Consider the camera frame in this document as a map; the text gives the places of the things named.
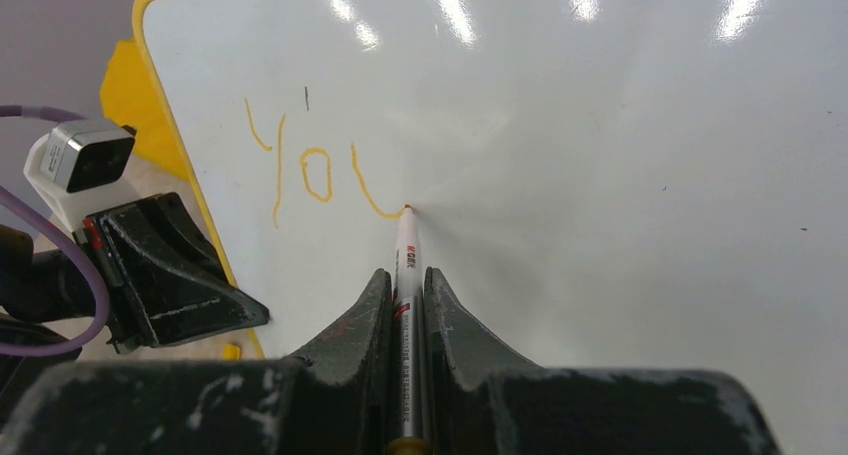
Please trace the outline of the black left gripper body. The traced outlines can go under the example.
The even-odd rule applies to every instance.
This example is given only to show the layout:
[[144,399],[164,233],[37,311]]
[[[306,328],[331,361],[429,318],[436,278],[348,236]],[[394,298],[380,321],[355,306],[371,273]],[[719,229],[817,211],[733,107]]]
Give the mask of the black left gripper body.
[[[95,249],[105,246],[102,231],[85,223],[73,238],[108,280],[95,261]],[[66,254],[59,249],[36,253],[29,234],[1,224],[1,343],[47,346],[68,341],[45,323],[94,314],[90,286]],[[1,354],[1,380],[24,375],[33,379],[49,367],[76,360],[81,351],[47,357]]]

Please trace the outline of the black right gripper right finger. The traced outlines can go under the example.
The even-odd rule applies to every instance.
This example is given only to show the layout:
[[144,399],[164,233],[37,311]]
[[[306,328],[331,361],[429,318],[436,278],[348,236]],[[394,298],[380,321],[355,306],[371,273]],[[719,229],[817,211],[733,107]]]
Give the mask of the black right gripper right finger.
[[752,394],[716,371],[545,368],[425,273],[440,454],[776,454]]

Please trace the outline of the yellow framed whiteboard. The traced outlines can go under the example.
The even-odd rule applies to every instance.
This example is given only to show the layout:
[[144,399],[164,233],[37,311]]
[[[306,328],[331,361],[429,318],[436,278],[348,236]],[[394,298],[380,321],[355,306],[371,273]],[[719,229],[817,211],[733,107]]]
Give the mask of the yellow framed whiteboard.
[[136,0],[268,357],[423,260],[544,366],[741,381],[847,450],[847,0]]

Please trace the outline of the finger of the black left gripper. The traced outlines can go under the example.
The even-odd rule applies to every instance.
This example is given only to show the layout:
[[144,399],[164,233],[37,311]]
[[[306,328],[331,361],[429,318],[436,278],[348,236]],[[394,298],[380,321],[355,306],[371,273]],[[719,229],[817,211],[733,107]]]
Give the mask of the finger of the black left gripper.
[[145,289],[232,288],[215,248],[177,193],[148,196],[137,208],[144,220],[138,278]]
[[119,354],[184,345],[261,326],[269,309],[233,286],[213,246],[183,210],[110,210],[83,232],[111,298]]

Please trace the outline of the yellow marker cap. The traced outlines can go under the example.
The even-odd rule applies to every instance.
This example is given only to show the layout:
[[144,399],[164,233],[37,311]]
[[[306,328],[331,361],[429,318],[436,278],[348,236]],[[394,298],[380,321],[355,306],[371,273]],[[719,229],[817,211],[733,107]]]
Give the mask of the yellow marker cap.
[[221,351],[221,358],[223,360],[240,360],[242,358],[241,346],[236,343],[225,343]]

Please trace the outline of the white marker pen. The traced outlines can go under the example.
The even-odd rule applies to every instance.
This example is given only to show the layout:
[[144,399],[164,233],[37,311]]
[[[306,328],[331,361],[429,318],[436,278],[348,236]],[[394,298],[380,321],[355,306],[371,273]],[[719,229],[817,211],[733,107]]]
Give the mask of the white marker pen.
[[388,454],[430,454],[429,369],[424,334],[423,269],[411,206],[399,217],[392,292]]

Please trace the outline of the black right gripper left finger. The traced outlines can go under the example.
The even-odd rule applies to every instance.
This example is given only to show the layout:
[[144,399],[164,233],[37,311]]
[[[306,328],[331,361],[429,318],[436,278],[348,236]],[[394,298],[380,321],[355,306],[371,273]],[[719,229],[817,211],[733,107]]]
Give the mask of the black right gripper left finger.
[[5,454],[380,454],[391,282],[279,359],[65,363],[25,393]]

